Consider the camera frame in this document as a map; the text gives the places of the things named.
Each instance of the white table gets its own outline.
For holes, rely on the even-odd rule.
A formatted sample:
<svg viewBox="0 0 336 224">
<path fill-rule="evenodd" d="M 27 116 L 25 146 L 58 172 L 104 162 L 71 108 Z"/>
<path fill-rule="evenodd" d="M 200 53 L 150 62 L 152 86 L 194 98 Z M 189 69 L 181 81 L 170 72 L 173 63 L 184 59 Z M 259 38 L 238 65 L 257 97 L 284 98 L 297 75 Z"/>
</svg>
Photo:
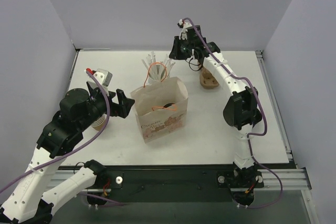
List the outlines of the white table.
<svg viewBox="0 0 336 224">
<path fill-rule="evenodd" d="M 141 59 L 148 51 L 80 51 L 73 71 L 70 88 L 87 88 L 86 68 L 102 68 L 113 74 L 109 90 L 119 88 L 126 96 L 143 85 L 146 69 Z M 156 51 L 157 60 L 168 51 Z M 268 121 L 268 133 L 251 139 L 255 157 L 261 163 L 288 163 L 286 150 L 272 109 L 270 98 L 253 51 L 226 51 L 224 58 L 238 76 L 248 77 L 259 91 L 259 98 Z M 199 83 L 199 72 L 189 69 L 185 61 L 178 61 L 171 76 L 178 76 L 186 85 L 189 100 L 186 126 L 160 139 L 144 143 L 135 115 L 126 119 L 111 118 L 105 131 L 89 146 L 66 159 L 63 166 L 95 159 L 104 165 L 202 165 L 232 164 L 234 160 L 233 129 L 223 118 L 226 105 L 224 91 L 218 87 L 205 90 Z M 202 110 L 201 104 L 207 104 Z M 262 132 L 258 123 L 255 132 Z M 96 131 L 84 132 L 83 144 Z"/>
</svg>

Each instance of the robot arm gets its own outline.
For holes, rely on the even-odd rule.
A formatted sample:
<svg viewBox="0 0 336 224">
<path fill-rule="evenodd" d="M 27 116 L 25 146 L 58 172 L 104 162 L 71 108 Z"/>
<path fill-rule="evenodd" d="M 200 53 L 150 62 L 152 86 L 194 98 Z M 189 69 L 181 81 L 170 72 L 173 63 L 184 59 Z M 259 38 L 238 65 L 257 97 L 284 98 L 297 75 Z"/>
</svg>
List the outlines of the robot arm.
<svg viewBox="0 0 336 224">
<path fill-rule="evenodd" d="M 257 102 L 251 88 L 242 80 L 232 77 L 233 71 L 220 49 L 214 42 L 206 42 L 200 26 L 195 26 L 195 28 L 219 62 L 209 54 L 190 23 L 180 20 L 177 25 L 182 30 L 179 36 L 174 37 L 174 45 L 169 57 L 175 60 L 193 57 L 215 77 L 227 96 L 227 103 L 223 110 L 224 119 L 228 125 L 235 128 L 237 137 L 234 163 L 239 169 L 252 167 L 254 161 L 250 154 L 247 134 L 252 131 L 255 124 L 261 121 L 261 114 L 257 109 Z"/>
<path fill-rule="evenodd" d="M 101 69 L 88 71 L 96 77 L 101 88 L 108 94 L 110 116 L 126 118 L 134 100 L 126 98 L 123 91 L 118 89 L 119 103 L 114 103 L 112 98 L 116 93 L 107 89 L 112 74 Z M 97 176 L 101 176 L 104 167 L 98 162 L 90 161 L 80 173 L 44 193 L 56 170 L 65 160 L 60 157 L 72 152 L 83 139 L 83 131 L 107 112 L 101 90 L 95 83 L 87 82 L 87 85 L 89 93 L 85 89 L 72 89 L 61 100 L 60 111 L 44 127 L 37 141 L 33 157 L 26 169 L 28 175 L 20 180 L 11 196 L 1 205 L 0 222 L 13 224 L 42 223 L 39 222 L 42 220 L 50 222 L 52 215 L 62 205 L 83 189 L 92 186 Z M 34 168 L 49 162 L 52 163 L 43 168 Z"/>
</svg>

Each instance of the printed paper bag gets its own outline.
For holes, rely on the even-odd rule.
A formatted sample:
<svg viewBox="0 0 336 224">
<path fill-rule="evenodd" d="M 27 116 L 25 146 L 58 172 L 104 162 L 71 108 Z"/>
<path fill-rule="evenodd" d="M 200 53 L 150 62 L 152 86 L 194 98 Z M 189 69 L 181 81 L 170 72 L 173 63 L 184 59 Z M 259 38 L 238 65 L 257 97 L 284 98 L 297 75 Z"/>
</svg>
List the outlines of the printed paper bag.
<svg viewBox="0 0 336 224">
<path fill-rule="evenodd" d="M 135 117 L 146 142 L 185 125 L 188 92 L 183 82 L 172 77 L 131 92 Z"/>
</svg>

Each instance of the cable tie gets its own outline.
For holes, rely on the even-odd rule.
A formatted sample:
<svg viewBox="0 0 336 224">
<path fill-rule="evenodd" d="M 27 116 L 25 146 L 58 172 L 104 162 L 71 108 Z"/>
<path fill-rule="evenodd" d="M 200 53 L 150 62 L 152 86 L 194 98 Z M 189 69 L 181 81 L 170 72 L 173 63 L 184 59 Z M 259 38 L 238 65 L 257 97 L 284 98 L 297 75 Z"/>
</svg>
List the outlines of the cable tie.
<svg viewBox="0 0 336 224">
<path fill-rule="evenodd" d="M 33 171 L 33 173 L 38 173 L 38 170 L 35 170 L 31 164 L 29 164 L 29 169 Z"/>
<path fill-rule="evenodd" d="M 233 74 L 234 74 L 233 72 L 229 73 L 228 76 L 224 77 L 224 80 L 226 80 L 227 78 L 229 78 L 229 77 L 232 76 Z"/>
<path fill-rule="evenodd" d="M 227 64 L 227 60 L 223 60 L 223 61 L 217 63 L 216 68 L 220 67 L 221 65 L 226 65 L 226 64 Z"/>
</svg>

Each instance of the gray wall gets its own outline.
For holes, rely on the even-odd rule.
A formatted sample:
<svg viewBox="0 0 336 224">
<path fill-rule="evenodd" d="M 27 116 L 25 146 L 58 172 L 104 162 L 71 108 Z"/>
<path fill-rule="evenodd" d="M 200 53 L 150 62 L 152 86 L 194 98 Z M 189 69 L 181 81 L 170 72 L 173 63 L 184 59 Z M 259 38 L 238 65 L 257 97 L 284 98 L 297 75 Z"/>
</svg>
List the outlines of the gray wall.
<svg viewBox="0 0 336 224">
<path fill-rule="evenodd" d="M 1 188 L 26 169 L 64 95 L 75 50 L 49 0 L 0 0 L 0 9 Z"/>
<path fill-rule="evenodd" d="M 190 17 L 223 49 L 264 49 L 291 0 L 51 0 L 76 48 L 171 49 Z"/>
<path fill-rule="evenodd" d="M 322 223 L 336 219 L 336 0 L 293 0 L 265 63 L 294 158 L 306 166 Z"/>
</svg>

